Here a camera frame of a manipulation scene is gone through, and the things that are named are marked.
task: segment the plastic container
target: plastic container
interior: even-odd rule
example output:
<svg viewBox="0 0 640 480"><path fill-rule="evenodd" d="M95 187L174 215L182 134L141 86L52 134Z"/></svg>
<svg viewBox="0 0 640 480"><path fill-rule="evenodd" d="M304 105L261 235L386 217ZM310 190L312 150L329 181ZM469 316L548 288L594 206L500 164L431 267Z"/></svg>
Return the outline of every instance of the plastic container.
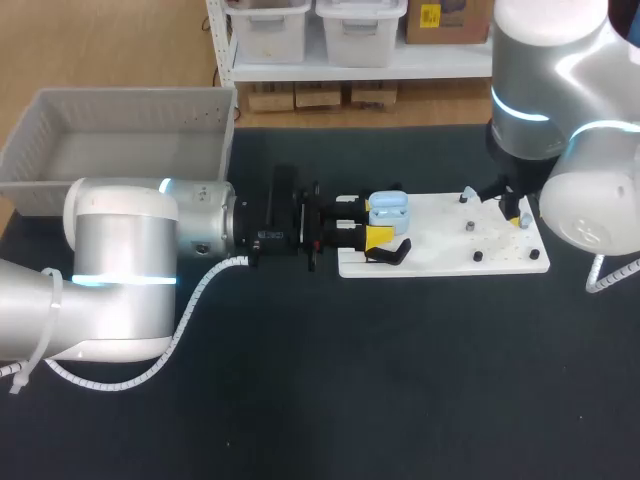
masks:
<svg viewBox="0 0 640 480"><path fill-rule="evenodd" d="M340 67L387 67L396 48L398 20L407 0L389 3L334 3L317 0L329 62Z"/></svg>
<svg viewBox="0 0 640 480"><path fill-rule="evenodd" d="M232 88L41 90L0 156L0 195L58 216L83 177L224 180L235 105Z"/></svg>
<svg viewBox="0 0 640 480"><path fill-rule="evenodd" d="M291 0L289 8L240 9L226 6L247 63L300 63L304 60L306 13L311 0Z"/></svg>

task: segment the wooden floor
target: wooden floor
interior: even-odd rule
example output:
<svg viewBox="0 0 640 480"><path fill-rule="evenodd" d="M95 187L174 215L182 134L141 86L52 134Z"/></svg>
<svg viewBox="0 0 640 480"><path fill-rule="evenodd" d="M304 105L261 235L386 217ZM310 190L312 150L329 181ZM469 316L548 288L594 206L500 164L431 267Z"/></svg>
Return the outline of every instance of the wooden floor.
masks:
<svg viewBox="0 0 640 480"><path fill-rule="evenodd" d="M204 0L0 0L0 145L50 86L208 86L215 69ZM252 114L238 127L392 127L484 123L487 80L401 84L391 113ZM0 216L10 211L0 199Z"/></svg>

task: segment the yellow label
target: yellow label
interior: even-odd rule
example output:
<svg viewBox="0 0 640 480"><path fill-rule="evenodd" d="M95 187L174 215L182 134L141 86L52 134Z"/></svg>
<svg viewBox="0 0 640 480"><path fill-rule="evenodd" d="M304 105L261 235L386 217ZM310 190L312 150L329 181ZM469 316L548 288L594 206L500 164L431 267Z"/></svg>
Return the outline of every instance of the yellow label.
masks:
<svg viewBox="0 0 640 480"><path fill-rule="evenodd" d="M438 28L442 5L422 5L420 7L420 28Z"/></svg>

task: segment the yellow part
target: yellow part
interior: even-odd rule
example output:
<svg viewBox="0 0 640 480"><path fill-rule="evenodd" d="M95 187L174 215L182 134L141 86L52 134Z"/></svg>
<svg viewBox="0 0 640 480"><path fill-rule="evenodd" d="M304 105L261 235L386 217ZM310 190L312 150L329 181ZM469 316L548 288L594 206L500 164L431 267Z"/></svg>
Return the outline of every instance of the yellow part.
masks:
<svg viewBox="0 0 640 480"><path fill-rule="evenodd" d="M420 7L420 28L438 28L442 15L442 5L422 5Z"/></svg>
<svg viewBox="0 0 640 480"><path fill-rule="evenodd" d="M395 235L394 227L371 227L367 226L367 244L365 252L372 248L379 247L384 243L389 243Z"/></svg>

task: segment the white plate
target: white plate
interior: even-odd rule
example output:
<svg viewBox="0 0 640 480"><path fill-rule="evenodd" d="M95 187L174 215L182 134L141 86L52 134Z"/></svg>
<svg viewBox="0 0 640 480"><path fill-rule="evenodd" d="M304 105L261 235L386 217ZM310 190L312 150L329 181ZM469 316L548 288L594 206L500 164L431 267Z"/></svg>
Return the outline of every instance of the white plate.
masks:
<svg viewBox="0 0 640 480"><path fill-rule="evenodd" d="M342 196L337 200L355 198ZM475 197L463 204L459 198L459 193L409 195L409 231L381 246L396 250L405 238L410 238L412 248L404 262L397 267L367 262L362 252L341 248L338 250L340 276L457 277L545 273L549 270L549 257L535 222L523 230L504 219L497 200L481 203ZM520 202L520 209L532 214L526 198ZM466 230L469 221L475 222L473 232ZM338 227L352 228L353 222L341 220ZM540 251L537 260L529 258L534 249ZM483 253L481 262L473 260L476 251Z"/></svg>

